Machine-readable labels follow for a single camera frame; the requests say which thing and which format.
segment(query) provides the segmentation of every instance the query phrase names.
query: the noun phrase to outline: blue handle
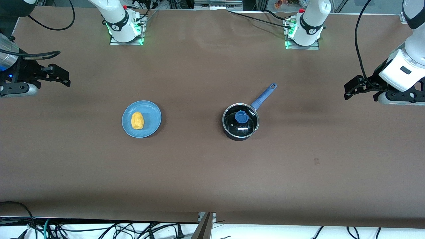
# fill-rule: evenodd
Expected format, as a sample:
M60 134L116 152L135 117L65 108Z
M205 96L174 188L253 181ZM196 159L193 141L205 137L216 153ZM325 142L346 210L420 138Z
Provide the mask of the blue handle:
M272 83L252 104L251 106L254 107L255 110L258 110L260 108L260 105L263 103L267 97L276 89L278 85L276 83Z

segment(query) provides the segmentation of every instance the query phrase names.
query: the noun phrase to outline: blue plate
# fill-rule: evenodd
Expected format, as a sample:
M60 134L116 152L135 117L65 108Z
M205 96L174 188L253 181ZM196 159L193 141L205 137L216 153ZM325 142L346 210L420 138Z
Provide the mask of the blue plate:
M131 116L135 112L140 112L143 115L143 129L133 129L131 126ZM155 103L147 100L136 101L129 105L122 114L122 128L124 131L135 138L145 138L155 133L161 124L161 110Z

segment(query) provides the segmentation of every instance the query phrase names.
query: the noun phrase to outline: white floor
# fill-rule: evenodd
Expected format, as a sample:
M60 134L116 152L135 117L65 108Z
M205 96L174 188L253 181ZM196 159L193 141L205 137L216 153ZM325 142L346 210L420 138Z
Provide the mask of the white floor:
M67 225L64 228L69 230L86 230L95 228L107 228L111 224L96 225ZM134 224L136 231L142 231L148 224ZM182 225L183 234L190 238L195 231L196 225ZM0 227L0 239L17 238L26 226ZM315 226L273 226L273 225L237 225L237 224L214 224L212 239L312 239L319 227ZM361 239L375 239L377 228L357 228ZM98 239L104 230L90 232L68 232L68 239ZM115 230L110 230L104 239L112 239ZM172 227L165 228L154 234L155 239L172 239L175 231ZM29 230L25 239L34 239L34 230ZM383 228L378 239L423 239L425 229L398 229ZM131 239L131 236L120 233L117 239ZM318 239L352 239L345 227L324 227Z

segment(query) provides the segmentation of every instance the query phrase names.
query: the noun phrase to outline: brown table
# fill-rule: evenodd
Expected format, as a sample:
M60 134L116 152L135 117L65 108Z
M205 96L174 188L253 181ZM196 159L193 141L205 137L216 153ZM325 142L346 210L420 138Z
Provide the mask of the brown table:
M31 15L61 27L71 9ZM159 11L140 47L109 46L96 9L76 9L59 32L21 19L19 47L61 50L40 64L68 70L72 86L43 82L35 97L0 101L0 200L35 216L182 222L215 211L226 223L424 227L425 108L344 100L360 73L356 18L330 15L320 51L285 50L279 27L224 10ZM409 34L398 16L365 15L367 73ZM228 139L225 108L272 82L259 130ZM137 100L162 111L146 139L121 127Z

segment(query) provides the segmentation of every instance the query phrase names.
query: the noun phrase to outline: teal cable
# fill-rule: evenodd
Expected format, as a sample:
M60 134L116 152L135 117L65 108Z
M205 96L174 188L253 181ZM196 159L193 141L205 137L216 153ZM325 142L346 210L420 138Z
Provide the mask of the teal cable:
M47 239L47 225L49 224L50 218L46 220L46 223L44 224L44 239Z

